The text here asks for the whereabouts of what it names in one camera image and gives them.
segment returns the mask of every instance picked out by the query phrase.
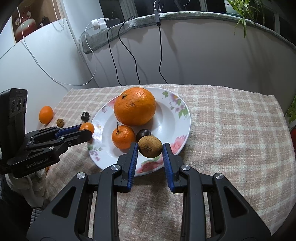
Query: white plate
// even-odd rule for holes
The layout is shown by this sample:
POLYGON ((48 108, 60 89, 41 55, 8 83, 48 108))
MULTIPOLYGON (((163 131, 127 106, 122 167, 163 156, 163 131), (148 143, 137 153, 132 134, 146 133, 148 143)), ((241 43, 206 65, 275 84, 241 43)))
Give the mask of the white plate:
MULTIPOLYGON (((184 147, 190 132, 190 113, 184 101, 173 92, 161 88, 146 88, 155 97, 156 112, 152 120, 143 126, 134 126, 135 134, 147 128, 162 143, 170 143, 173 154, 179 154, 184 147)), ((114 98, 109 101, 92 120, 95 131, 87 143, 89 154, 94 163, 105 169, 117 163, 118 157, 125 152, 114 146, 111 135, 116 128, 114 115, 114 98)), ((154 159, 138 155, 135 176, 145 175, 163 167, 162 154, 154 159)))

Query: fluffy white cloth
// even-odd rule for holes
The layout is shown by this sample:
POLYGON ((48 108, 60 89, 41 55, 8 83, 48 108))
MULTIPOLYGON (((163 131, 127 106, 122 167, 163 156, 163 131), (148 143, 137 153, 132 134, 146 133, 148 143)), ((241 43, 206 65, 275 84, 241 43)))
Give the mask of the fluffy white cloth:
POLYGON ((38 208, 43 206, 44 198, 48 198, 46 174, 42 169, 22 178, 15 178, 12 173, 5 174, 5 178, 13 191, 22 195, 31 207, 38 208))

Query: power adapter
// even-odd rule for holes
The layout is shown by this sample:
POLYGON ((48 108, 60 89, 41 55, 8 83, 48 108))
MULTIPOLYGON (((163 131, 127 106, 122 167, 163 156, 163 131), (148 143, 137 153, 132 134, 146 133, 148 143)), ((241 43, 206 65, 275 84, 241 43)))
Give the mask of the power adapter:
POLYGON ((92 23, 94 30, 99 29, 100 31, 103 31, 103 30, 107 29, 107 25, 105 23, 104 18, 94 19, 91 21, 91 23, 92 23))

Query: orange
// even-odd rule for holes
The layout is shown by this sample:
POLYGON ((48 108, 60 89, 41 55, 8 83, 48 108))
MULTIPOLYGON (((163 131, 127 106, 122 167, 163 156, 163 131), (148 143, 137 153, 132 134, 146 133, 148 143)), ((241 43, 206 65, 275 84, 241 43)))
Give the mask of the orange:
POLYGON ((50 106, 44 106, 39 112, 39 120, 42 124, 48 124, 54 117, 54 112, 50 106))
POLYGON ((127 149, 131 147, 131 143, 136 141, 136 135, 129 126, 118 126, 112 133, 112 141, 119 149, 127 149))
POLYGON ((92 134, 94 133, 94 125, 92 123, 86 122, 81 125, 79 128, 80 131, 82 130, 89 130, 92 134))
POLYGON ((127 126, 146 124, 155 114, 156 101, 150 91, 133 87, 124 91, 114 104, 117 120, 127 126))

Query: checkered tablecloth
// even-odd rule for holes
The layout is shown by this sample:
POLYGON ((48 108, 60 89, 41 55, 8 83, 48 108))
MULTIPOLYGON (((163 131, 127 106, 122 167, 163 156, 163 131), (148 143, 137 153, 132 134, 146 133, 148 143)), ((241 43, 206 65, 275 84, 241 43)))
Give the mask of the checkered tablecloth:
MULTIPOLYGON (((292 141, 275 97, 204 85, 149 87, 168 89, 188 106, 191 131, 180 153, 184 162, 200 173, 225 174, 274 233, 296 201, 292 141)), ((83 111, 89 112, 91 121, 105 103, 127 88, 71 90, 54 109, 48 126, 55 126, 59 118, 65 120, 65 127, 80 124, 83 111)), ((100 171, 86 143, 71 147, 60 158, 47 176, 50 199, 77 172, 100 171)), ((164 169, 136 177, 131 193, 118 194, 121 241, 179 240, 182 200, 182 194, 170 193, 164 169)))

